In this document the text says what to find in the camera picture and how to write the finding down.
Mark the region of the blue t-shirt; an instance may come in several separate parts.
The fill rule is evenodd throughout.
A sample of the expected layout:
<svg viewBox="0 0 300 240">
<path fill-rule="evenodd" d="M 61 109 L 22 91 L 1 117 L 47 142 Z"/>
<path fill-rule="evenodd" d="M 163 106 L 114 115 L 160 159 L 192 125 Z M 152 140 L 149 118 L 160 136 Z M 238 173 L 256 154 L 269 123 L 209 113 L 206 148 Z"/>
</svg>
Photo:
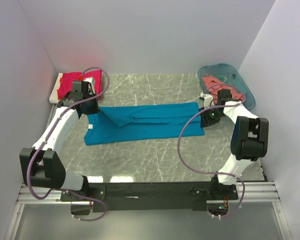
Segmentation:
<svg viewBox="0 0 300 240">
<path fill-rule="evenodd" d="M 197 102 L 103 106 L 88 115 L 87 146 L 179 137 L 185 124 L 199 112 Z"/>
</svg>

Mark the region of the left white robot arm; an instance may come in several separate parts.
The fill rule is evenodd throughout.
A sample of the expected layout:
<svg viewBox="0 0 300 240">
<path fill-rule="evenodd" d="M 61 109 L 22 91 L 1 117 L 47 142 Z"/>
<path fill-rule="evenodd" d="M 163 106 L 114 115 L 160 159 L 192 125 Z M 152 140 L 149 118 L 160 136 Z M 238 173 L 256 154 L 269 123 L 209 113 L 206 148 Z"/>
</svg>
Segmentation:
<svg viewBox="0 0 300 240">
<path fill-rule="evenodd" d="M 24 184 L 71 190 L 78 201 L 86 200 L 90 195 L 87 177 L 67 172 L 59 154 L 81 115 L 98 112 L 95 79 L 88 77 L 73 81 L 71 90 L 57 103 L 54 117 L 41 138 L 31 148 L 23 148 L 19 154 Z"/>
</svg>

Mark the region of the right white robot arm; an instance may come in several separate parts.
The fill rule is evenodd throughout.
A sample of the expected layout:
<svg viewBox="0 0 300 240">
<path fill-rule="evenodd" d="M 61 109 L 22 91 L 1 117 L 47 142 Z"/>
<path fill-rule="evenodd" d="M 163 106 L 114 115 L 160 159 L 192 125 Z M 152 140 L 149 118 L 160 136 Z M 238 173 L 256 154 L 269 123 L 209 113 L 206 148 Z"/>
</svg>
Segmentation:
<svg viewBox="0 0 300 240">
<path fill-rule="evenodd" d="M 266 118 L 252 114 L 239 99 L 232 97 L 229 89 L 217 92 L 216 104 L 213 96 L 202 94 L 200 99 L 204 103 L 200 114 L 202 128 L 218 123 L 222 116 L 228 117 L 234 123 L 230 141 L 230 156 L 211 179 L 209 193 L 212 198 L 220 200 L 227 194 L 236 191 L 237 177 L 243 171 L 266 155 L 268 150 L 269 121 Z"/>
</svg>

